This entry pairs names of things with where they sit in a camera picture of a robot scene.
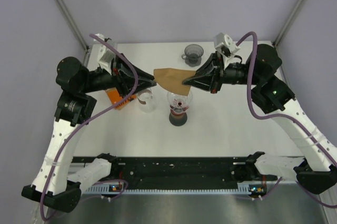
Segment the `clear glass dripper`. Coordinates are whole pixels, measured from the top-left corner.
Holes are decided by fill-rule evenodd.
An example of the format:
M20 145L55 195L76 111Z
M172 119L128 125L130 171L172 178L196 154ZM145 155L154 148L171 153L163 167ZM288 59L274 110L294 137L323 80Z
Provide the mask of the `clear glass dripper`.
M184 113L189 108L192 98L193 96L191 91L187 96L171 92L167 93L167 100L169 102L170 109L175 113Z

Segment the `grey plastic dripper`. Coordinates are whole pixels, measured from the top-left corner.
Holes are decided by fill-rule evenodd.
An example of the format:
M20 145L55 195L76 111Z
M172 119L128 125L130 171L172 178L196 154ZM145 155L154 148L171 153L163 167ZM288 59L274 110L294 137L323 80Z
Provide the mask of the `grey plastic dripper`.
M191 67L196 67L201 64L202 56L204 54L204 49L198 44L190 44L185 47L184 54L181 58L185 63Z

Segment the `brown paper coffee filter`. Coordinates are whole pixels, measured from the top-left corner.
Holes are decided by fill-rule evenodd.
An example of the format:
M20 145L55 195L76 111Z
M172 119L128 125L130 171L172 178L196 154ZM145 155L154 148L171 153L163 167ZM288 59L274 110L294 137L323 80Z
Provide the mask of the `brown paper coffee filter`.
M183 80L193 77L195 70L183 70L175 68L158 68L153 70L154 80L163 89L170 93L188 96L190 85L183 85Z

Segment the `clear glass beaker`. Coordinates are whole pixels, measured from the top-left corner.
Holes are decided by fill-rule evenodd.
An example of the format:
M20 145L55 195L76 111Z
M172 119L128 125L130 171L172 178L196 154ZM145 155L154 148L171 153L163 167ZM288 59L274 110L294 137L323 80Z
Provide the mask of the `clear glass beaker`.
M156 101L150 88L138 92L136 96L142 112L151 113L156 109Z

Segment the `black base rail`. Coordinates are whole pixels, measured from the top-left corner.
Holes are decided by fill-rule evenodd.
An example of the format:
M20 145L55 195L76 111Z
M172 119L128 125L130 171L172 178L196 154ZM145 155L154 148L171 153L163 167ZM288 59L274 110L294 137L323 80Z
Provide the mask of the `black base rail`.
M128 182L129 190L236 189L240 182L276 181L247 167L244 157L115 157L108 179Z

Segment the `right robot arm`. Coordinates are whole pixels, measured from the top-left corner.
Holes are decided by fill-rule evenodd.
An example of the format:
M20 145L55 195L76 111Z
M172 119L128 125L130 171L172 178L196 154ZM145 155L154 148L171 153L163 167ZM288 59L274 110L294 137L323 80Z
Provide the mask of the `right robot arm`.
M217 49L194 76L183 85L216 94L224 84L246 85L247 103L258 120L274 120L301 151L301 157L281 157L258 151L245 161L245 172L253 180L263 175L297 182L319 195L336 185L336 146L301 108L289 86L275 73L282 61L267 44L253 46L247 61L228 63L228 49Z

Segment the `orange coffee filter box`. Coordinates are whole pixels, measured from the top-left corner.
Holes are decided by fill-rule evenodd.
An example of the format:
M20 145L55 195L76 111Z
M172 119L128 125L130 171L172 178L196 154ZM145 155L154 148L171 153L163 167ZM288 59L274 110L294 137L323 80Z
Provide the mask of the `orange coffee filter box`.
M111 104L117 104L119 103L123 97L119 95L118 91L116 88L111 88L105 91ZM127 104L129 104L130 102L132 102L133 100L136 99L136 95L132 95L131 97L129 97L127 100L125 100L124 102L120 103L118 106L116 106L114 109L115 110L121 110L123 109Z

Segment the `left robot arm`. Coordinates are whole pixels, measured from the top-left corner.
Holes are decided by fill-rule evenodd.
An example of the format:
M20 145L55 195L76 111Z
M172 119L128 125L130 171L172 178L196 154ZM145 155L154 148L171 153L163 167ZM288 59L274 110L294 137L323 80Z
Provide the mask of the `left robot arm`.
M100 154L85 168L69 175L74 151L88 125L97 100L89 93L116 88L122 97L156 86L154 76L132 65L124 57L113 56L108 72L99 67L88 70L77 58L66 57L57 66L56 83L62 94L58 100L53 133L43 164L31 185L23 187L22 196L39 202L41 207L69 213L81 195L101 179L114 180L119 167L115 157Z

